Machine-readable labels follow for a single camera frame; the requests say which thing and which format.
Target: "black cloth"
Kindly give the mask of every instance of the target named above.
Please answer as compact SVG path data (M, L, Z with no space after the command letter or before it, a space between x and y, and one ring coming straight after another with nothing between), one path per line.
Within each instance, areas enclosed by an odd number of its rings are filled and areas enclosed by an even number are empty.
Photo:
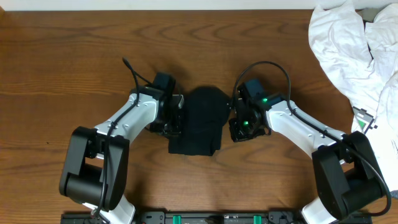
M230 98L216 87L199 87L185 97L182 134L169 139L169 153L212 156L221 147Z

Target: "white fabric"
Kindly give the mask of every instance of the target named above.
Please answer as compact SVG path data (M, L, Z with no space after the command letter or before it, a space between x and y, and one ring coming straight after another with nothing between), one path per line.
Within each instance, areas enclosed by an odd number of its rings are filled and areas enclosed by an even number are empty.
M351 0L328 11L318 6L308 39L332 84L375 117L378 127L366 136L390 190L398 190L398 4L383 9L366 30ZM351 130L362 131L358 127L354 118Z

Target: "black cable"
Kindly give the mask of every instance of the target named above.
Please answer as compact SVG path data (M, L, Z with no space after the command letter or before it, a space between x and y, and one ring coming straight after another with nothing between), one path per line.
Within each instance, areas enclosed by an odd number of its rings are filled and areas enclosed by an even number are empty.
M127 66L127 68L130 69L132 76L134 77L134 81L136 83L136 90L137 90L137 98L134 100L133 104L127 108L121 115L119 115L114 121L111 122L111 126L109 127L108 132L106 133L106 140L105 140L105 147L104 147L104 166L103 166L103 183L102 183L102 189L101 189L101 197L99 199L99 204L97 209L95 210L94 217L98 217L100 214L100 211L103 207L104 201L105 201L105 196L106 196L106 182L108 178L108 153L109 153L109 141L111 139L111 135L113 130L116 128L116 125L118 122L126 115L128 112L130 112L135 106L137 106L139 102L139 85L138 85L138 79L137 79L137 73L132 69L130 63L127 61L127 59L123 58L124 64Z
M236 82L235 82L234 90L233 90L233 92L232 92L232 97L231 97L231 103L229 104L231 109L234 107L233 103L234 103L234 101L235 101L235 91L236 91L236 88L238 87L238 84L239 84L239 82L241 81L242 77L246 74L246 72L248 72L248 71L249 71L250 69L252 69L254 66L259 65L259 64L270 64L270 65L275 65L276 67L278 67L278 68L280 68L281 70L284 71L284 68L282 68L280 65L278 65L278 64L275 63L275 62L270 62L270 61L260 61L260 62L255 62L255 63L249 65L245 70L243 70L243 72L240 74L240 76L238 77L238 79L237 79Z
M379 181L379 183L382 186L382 190L384 191L386 197L387 197L387 204L386 207L381 211L381 212L376 212L376 213L368 213L367 215L370 215L372 217L378 217L381 215L386 214L390 208L391 208L391 193L390 190L388 189L388 186L386 184L386 181L380 176L380 174L376 171L376 169L369 163L369 161L367 159L365 159L365 157L362 155L362 153L355 151L352 147L348 146L347 144L345 144L343 141L341 141L340 139L332 136L331 134L328 133L327 130L322 130L320 128L318 128L317 126L315 126L314 124L308 122L306 119L302 118L300 115L297 114L295 109L292 109L291 105L290 105L290 89L291 89L291 84L290 84L290 77L289 74L284 70L284 68L282 68L282 66L274 63L274 62L269 62L269 61L260 61L260 62L256 62L251 64L250 66L248 66L243 72L242 74L239 76L239 78L236 80L235 86L234 86L234 90L233 90L233 97L232 97L232 102L235 98L235 91L236 91L236 87L240 81L240 79L245 75L245 73L247 71L249 71L250 69L252 69L252 67L262 64L262 63L267 63L267 64L271 64L271 65L275 65L276 67L280 68L282 70L282 72L284 73L284 75L286 76L286 80L287 80L287 85L288 85L288 89L287 89L287 107L289 108L290 112L292 114L294 114L294 116L296 116L299 120L303 121L303 123L305 123L306 125L310 126L311 128L317 130L319 133L323 134L324 136L334 140L335 142L337 142L338 144L341 144L342 146L344 146L345 148L347 148L347 150L349 150L350 153L352 153L354 156L356 156L358 159L360 159L363 163L365 163L370 170L373 172L373 174L376 176L376 179Z
M134 72L134 74L135 75L137 75L140 79L142 79L144 82L146 82L147 84L149 84L149 85L152 85L152 83L148 80L148 79L146 79L146 78L144 78L144 77L142 77L140 74L138 74L135 70L133 70L132 72Z

